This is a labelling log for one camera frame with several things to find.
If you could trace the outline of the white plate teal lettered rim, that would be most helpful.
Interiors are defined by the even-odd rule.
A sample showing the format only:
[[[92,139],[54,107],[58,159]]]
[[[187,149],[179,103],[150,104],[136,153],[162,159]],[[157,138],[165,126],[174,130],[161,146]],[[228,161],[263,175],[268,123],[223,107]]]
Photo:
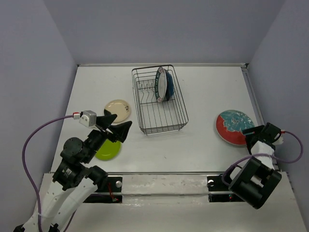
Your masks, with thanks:
[[[159,67],[154,82],[155,97],[157,102],[162,102],[167,91],[166,71],[163,67]]]

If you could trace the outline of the dark blue plate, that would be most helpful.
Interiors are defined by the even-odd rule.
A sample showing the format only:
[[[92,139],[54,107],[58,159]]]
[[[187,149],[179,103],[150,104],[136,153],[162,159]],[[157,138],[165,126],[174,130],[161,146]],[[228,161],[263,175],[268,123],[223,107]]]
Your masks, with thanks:
[[[167,90],[166,90],[166,100],[169,101],[174,95],[174,84],[172,75],[165,70],[166,78],[167,78]]]

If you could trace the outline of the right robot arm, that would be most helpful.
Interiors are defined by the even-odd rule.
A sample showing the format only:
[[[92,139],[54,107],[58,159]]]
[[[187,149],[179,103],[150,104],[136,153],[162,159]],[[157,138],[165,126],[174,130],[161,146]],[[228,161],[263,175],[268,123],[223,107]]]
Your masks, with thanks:
[[[248,161],[240,171],[223,176],[222,184],[255,209],[261,208],[281,181],[281,174],[272,164],[275,145],[281,129],[271,123],[245,129]]]

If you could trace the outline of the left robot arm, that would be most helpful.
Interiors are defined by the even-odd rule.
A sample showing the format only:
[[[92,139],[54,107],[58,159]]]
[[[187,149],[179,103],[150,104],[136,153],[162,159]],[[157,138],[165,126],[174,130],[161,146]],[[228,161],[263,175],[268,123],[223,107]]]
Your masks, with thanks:
[[[60,153],[61,163],[53,174],[46,195],[41,198],[26,166],[25,151],[29,138],[52,122],[67,118],[78,120],[92,131],[84,141],[71,137],[64,143]],[[92,160],[107,140],[113,143],[123,143],[126,140],[132,121],[113,125],[116,118],[116,114],[98,116],[93,111],[75,112],[72,115],[53,119],[30,134],[23,145],[22,163],[36,193],[37,209],[26,223],[17,226],[14,231],[65,232],[79,206],[91,194],[106,188],[108,173],[98,166],[87,168],[85,165]]]

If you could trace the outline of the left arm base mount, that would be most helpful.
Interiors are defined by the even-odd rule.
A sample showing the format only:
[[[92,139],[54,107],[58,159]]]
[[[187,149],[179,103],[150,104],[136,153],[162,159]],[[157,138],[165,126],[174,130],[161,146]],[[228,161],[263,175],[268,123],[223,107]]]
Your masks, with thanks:
[[[107,183],[88,196],[84,203],[122,203],[122,176],[109,176]]]

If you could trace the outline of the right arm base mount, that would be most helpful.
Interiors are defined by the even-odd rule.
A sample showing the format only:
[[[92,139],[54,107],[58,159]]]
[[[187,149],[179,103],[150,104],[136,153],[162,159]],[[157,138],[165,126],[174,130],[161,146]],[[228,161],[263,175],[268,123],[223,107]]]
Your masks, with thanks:
[[[207,188],[210,203],[244,202],[228,190],[228,187],[222,182],[221,175],[207,176]]]

